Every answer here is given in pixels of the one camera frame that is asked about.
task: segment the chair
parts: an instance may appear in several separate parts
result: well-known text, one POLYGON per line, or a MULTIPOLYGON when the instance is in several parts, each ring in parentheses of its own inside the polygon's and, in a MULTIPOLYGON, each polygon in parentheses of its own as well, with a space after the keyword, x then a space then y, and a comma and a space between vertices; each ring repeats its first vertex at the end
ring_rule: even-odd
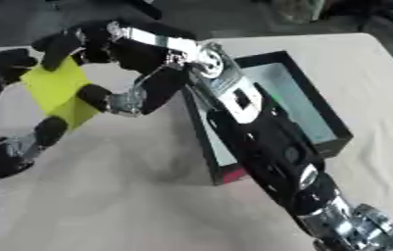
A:
POLYGON ((333 16, 354 16, 358 31, 364 31, 373 17, 383 18, 393 24, 393 0, 344 0, 331 5, 320 18, 325 20, 333 16))

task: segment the black rubber fingertip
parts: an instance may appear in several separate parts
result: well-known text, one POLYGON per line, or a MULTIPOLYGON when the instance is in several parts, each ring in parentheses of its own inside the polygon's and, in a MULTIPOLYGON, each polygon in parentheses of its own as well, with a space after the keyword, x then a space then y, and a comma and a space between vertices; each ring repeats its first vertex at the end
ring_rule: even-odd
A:
POLYGON ((67 122, 59 117, 53 116, 37 125, 34 133, 39 145, 50 147, 56 144, 67 130, 67 122))
POLYGON ((104 113, 107 109, 106 97, 112 92, 96 84, 88 84, 77 93, 77 97, 98 111, 104 113))
POLYGON ((45 36, 43 38, 40 38, 33 43, 31 43, 31 47, 36 50, 36 51, 46 51, 48 47, 50 46, 51 42, 60 34, 53 34, 49 36, 45 36))
POLYGON ((23 57, 20 59, 17 59, 15 63, 10 66, 11 68, 30 68, 34 67, 38 64, 39 62, 32 57, 23 57))
POLYGON ((3 77, 7 84, 15 83, 20 80, 21 75, 26 74, 29 71, 27 68, 12 68, 3 72, 3 77))
POLYGON ((43 57, 42 67, 49 72, 56 71, 62 62, 80 46, 81 42, 75 34, 68 34, 55 39, 43 57))
POLYGON ((75 53, 75 54, 73 54, 72 55, 72 57, 73 57, 73 60, 75 61, 75 63, 78 65, 78 66, 83 66, 84 65, 84 61, 83 61, 83 59, 81 58, 81 51, 79 51, 78 53, 75 53))

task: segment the black box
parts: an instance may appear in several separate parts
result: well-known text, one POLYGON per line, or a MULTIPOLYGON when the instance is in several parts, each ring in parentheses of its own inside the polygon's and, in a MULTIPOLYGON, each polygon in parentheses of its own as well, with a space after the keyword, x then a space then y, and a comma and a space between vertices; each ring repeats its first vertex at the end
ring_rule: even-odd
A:
MULTIPOLYGON (((235 61, 247 77, 258 82, 280 103, 324 158, 338 155, 352 139, 353 134, 287 52, 248 56, 235 61)), ((246 172, 208 125, 203 106, 190 90, 184 89, 183 95, 214 184, 245 177, 246 172)))

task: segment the robotic hand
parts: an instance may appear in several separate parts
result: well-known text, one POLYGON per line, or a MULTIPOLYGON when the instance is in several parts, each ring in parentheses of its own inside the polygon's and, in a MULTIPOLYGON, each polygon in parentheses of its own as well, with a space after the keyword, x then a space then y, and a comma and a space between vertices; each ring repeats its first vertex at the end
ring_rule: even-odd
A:
POLYGON ((48 71, 73 55, 80 65, 117 62, 123 69, 139 72, 140 77, 127 93, 114 94, 95 84, 86 85, 78 93, 101 112, 129 116, 152 113, 189 81, 182 49, 195 53, 196 46, 190 32, 124 20, 83 23, 32 44, 45 52, 42 66, 48 71))
MULTIPOLYGON (((0 94, 5 87, 19 81, 37 61, 26 49, 0 52, 0 94)), ((0 178, 13 176, 32 166, 33 160, 64 134, 67 125, 61 119, 51 117, 40 123, 25 136, 0 138, 0 178)))

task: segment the table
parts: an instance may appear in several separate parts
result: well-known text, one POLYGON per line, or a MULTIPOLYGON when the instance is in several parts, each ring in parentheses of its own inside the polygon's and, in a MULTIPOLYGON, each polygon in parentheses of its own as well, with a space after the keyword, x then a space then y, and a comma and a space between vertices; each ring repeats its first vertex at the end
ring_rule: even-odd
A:
MULTIPOLYGON (((366 34, 221 43, 232 56, 288 51, 355 134, 328 171, 352 203, 393 219, 393 59, 380 43, 366 34)), ((116 67, 86 70, 114 90, 134 78, 116 67)), ((1 98, 0 134, 43 118, 20 86, 1 98)), ((203 174, 179 95, 145 118, 101 115, 0 182, 0 251, 313 250, 252 180, 211 187, 203 174)))

